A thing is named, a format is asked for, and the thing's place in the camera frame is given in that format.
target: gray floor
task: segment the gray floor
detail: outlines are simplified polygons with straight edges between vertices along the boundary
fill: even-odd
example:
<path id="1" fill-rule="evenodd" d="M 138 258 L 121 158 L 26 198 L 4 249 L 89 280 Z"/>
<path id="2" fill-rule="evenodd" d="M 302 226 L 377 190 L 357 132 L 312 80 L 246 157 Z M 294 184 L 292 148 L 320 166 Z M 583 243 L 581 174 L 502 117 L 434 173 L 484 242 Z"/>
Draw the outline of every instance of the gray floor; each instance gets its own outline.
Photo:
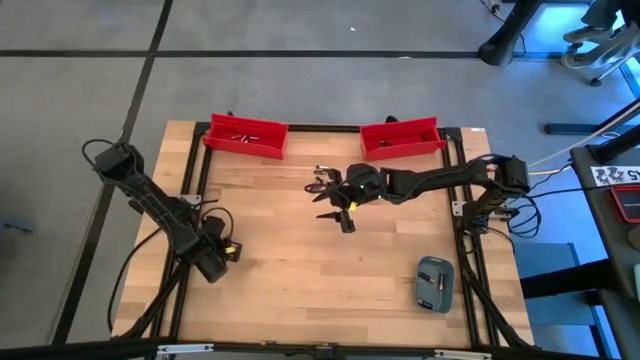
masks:
<path id="1" fill-rule="evenodd" d="M 160 0 L 4 0 L 0 49 L 144 50 L 161 7 Z M 580 26 L 584 10 L 543 6 L 525 31 L 528 50 L 564 50 L 561 35 Z M 468 1 L 184 0 L 174 4 L 161 49 L 475 51 L 498 26 Z M 141 66 L 142 59 L 0 58 L 0 215 L 37 226 L 32 235 L 1 235 L 0 347 L 48 341 L 100 186 L 79 147 L 118 136 Z M 485 127 L 492 150 L 534 161 L 579 140 L 545 136 L 542 124 L 600 122 L 633 99 L 619 72 L 600 88 L 584 84 L 590 76 L 556 61 L 495 68 L 451 59 L 157 59 L 132 143 L 152 172 L 168 120 L 206 121 L 228 110 L 290 123 L 435 115 L 442 125 Z M 576 185 L 565 172 L 540 190 Z M 581 194 L 543 198 L 540 207 L 535 241 L 573 241 L 582 262 L 604 256 Z M 138 221 L 116 194 L 71 341 L 108 337 L 109 292 Z M 570 329 L 556 344 L 545 336 L 566 329 L 534 330 L 555 350 L 593 354 L 575 346 Z"/>

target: desk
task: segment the desk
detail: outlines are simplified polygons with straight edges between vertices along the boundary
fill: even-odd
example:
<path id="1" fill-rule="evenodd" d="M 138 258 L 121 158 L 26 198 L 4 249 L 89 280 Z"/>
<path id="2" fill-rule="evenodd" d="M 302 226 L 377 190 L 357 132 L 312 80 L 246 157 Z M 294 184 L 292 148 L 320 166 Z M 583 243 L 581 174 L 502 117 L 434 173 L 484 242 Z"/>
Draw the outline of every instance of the desk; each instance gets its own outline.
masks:
<path id="1" fill-rule="evenodd" d="M 169 194 L 180 190 L 194 124 L 167 125 L 153 179 Z M 489 153 L 483 129 L 462 133 L 468 159 Z M 361 161 L 357 133 L 290 132 L 282 161 L 214 151 L 204 200 L 220 199 L 214 205 L 231 211 L 233 238 L 244 249 L 240 262 L 230 263 L 215 284 L 193 270 L 179 338 L 468 348 L 446 190 L 424 193 L 402 206 L 380 202 L 358 208 L 352 215 L 354 234 L 315 219 L 333 210 L 328 203 L 312 203 L 314 195 L 302 190 L 313 182 L 314 166 L 344 171 Z M 443 166 L 440 153 L 374 165 L 419 171 Z M 483 191 L 472 190 L 476 198 Z M 506 231 L 497 220 L 491 226 Z M 155 228 L 143 217 L 137 240 Z M 482 238 L 492 298 L 518 334 L 533 343 L 511 245 L 493 233 Z M 166 251 L 166 237 L 158 234 L 133 258 L 114 334 L 133 325 L 155 296 Z M 448 259 L 456 268 L 453 307 L 446 315 L 426 313 L 413 303 L 416 266 L 426 255 Z M 487 343 L 484 312 L 475 303 L 480 338 Z M 172 308 L 170 299 L 167 309 Z M 167 311 L 161 334 L 167 334 L 170 320 Z"/>
<path id="2" fill-rule="evenodd" d="M 571 150 L 571 160 L 582 187 L 596 186 L 591 167 L 602 165 L 591 157 L 589 150 L 583 147 Z M 640 166 L 640 149 L 623 153 L 615 165 Z M 640 250 L 628 243 L 631 225 L 620 222 L 608 191 L 590 190 L 585 196 L 609 258 L 525 278 L 522 286 L 526 298 L 598 289 L 595 299 L 588 298 L 590 304 L 604 306 L 621 355 L 631 359 L 640 353 L 640 303 L 633 274 L 633 266 L 640 263 Z"/>

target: white sticker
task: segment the white sticker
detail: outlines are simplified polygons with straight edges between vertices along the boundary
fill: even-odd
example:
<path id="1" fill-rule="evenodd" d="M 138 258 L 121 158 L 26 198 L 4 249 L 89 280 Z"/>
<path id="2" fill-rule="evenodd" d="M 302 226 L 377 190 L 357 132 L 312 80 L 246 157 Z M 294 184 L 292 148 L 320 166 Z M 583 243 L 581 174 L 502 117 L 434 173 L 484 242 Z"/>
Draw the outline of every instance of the white sticker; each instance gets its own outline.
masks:
<path id="1" fill-rule="evenodd" d="M 640 166 L 592 166 L 596 186 L 640 183 Z"/>

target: red bin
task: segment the red bin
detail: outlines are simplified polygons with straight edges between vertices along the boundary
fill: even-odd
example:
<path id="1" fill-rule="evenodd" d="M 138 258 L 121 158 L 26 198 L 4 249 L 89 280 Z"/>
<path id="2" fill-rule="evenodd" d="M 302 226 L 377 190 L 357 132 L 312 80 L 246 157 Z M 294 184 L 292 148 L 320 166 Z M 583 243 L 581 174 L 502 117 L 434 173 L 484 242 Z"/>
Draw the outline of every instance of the red bin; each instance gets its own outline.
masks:
<path id="1" fill-rule="evenodd" d="M 211 129 L 203 142 L 215 150 L 282 160 L 288 130 L 289 125 L 274 121 L 211 114 Z M 244 136 L 255 139 L 243 142 Z"/>
<path id="2" fill-rule="evenodd" d="M 366 161 L 430 154 L 442 149 L 436 117 L 406 120 L 360 128 L 360 147 Z"/>

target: wooden table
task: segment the wooden table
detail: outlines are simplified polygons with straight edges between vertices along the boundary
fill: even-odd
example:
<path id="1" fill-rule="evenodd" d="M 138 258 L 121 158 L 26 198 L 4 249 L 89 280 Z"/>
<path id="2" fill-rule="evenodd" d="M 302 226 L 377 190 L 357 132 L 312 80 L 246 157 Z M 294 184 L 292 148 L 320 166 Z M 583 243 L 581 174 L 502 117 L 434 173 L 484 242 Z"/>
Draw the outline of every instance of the wooden table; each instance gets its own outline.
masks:
<path id="1" fill-rule="evenodd" d="M 153 179 L 169 194 L 180 190 L 194 124 L 167 124 Z M 489 153 L 483 129 L 463 129 L 463 136 L 467 159 Z M 215 284 L 193 269 L 179 338 L 469 347 L 446 190 L 424 193 L 401 206 L 380 201 L 359 207 L 352 214 L 353 234 L 315 218 L 334 211 L 328 201 L 312 203 L 314 195 L 303 191 L 314 181 L 315 165 L 345 171 L 361 161 L 359 135 L 353 133 L 290 132 L 282 161 L 214 151 L 204 199 L 220 199 L 215 205 L 231 211 L 233 239 L 244 249 L 240 262 L 230 263 Z M 416 171 L 443 166 L 439 152 L 373 164 Z M 482 191 L 474 188 L 474 196 Z M 492 220 L 491 226 L 506 231 L 499 221 Z M 137 240 L 155 228 L 143 217 Z M 511 245 L 494 233 L 482 241 L 492 298 L 520 336 L 533 343 Z M 158 234 L 133 258 L 114 334 L 133 325 L 156 295 L 166 251 L 166 236 Z M 447 259 L 456 268 L 448 314 L 426 313 L 413 302 L 416 267 L 426 255 Z M 482 305 L 475 300 L 481 339 L 488 343 Z M 172 308 L 170 299 L 163 334 Z"/>

